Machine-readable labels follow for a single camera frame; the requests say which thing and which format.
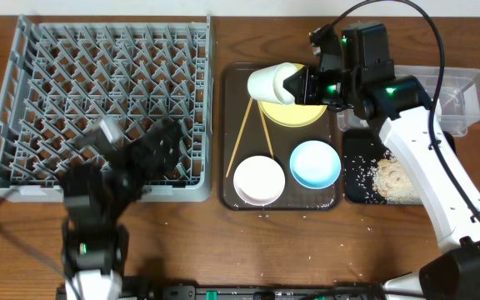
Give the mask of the pale green cup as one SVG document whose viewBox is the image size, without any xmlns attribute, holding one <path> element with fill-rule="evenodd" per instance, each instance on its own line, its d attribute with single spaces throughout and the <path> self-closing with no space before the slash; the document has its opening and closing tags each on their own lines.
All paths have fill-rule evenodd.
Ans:
<svg viewBox="0 0 480 300">
<path fill-rule="evenodd" d="M 259 102 L 291 105 L 295 97 L 283 87 L 283 82 L 297 71 L 298 68 L 290 62 L 257 70 L 248 77 L 248 93 Z"/>
</svg>

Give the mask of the light blue bowl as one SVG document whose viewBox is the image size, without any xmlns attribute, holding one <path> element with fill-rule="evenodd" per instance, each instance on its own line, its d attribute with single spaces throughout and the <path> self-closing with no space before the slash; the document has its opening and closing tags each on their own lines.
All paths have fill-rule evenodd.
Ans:
<svg viewBox="0 0 480 300">
<path fill-rule="evenodd" d="M 290 156 L 292 177 L 308 189 L 324 189 L 332 186 L 340 177 L 341 159 L 329 143 L 309 140 L 297 145 Z"/>
</svg>

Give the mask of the rice and food scraps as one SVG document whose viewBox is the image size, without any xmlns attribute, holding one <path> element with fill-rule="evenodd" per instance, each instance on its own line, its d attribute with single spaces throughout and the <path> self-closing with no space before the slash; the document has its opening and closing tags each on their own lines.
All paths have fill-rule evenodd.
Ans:
<svg viewBox="0 0 480 300">
<path fill-rule="evenodd" d="M 370 173 L 372 174 L 373 191 L 387 204 L 422 205 L 403 165 L 389 150 L 386 150 L 382 157 L 373 164 Z"/>
</svg>

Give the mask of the white pink bowl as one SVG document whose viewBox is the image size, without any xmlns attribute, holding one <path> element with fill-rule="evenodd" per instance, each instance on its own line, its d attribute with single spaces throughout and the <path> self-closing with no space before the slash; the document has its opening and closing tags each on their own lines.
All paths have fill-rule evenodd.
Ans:
<svg viewBox="0 0 480 300">
<path fill-rule="evenodd" d="M 274 203 L 286 185 L 283 168 L 266 156 L 252 156 L 243 160 L 233 174 L 236 194 L 253 206 Z"/>
</svg>

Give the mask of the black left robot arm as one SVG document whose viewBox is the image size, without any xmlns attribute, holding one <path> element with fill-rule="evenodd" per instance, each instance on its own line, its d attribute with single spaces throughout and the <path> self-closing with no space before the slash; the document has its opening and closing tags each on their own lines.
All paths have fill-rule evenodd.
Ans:
<svg viewBox="0 0 480 300">
<path fill-rule="evenodd" d="M 78 148 L 97 148 L 110 169 L 87 162 L 61 178 L 67 220 L 62 225 L 62 265 L 68 299 L 118 299 L 128 255 L 128 230 L 118 219 L 140 200 L 145 185 L 177 166 L 183 132 L 169 119 L 155 122 L 147 133 L 119 146 L 123 132 L 108 117 L 77 137 Z"/>
</svg>

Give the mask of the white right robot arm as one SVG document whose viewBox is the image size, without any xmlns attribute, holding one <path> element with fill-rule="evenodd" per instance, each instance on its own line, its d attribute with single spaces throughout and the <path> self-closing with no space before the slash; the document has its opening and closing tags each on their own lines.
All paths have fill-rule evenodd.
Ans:
<svg viewBox="0 0 480 300">
<path fill-rule="evenodd" d="M 480 192 L 441 129 L 433 100 L 397 76 L 386 28 L 358 22 L 310 35 L 320 59 L 283 81 L 297 104 L 350 109 L 402 164 L 432 222 L 441 255 L 382 285 L 383 298 L 480 299 Z"/>
</svg>

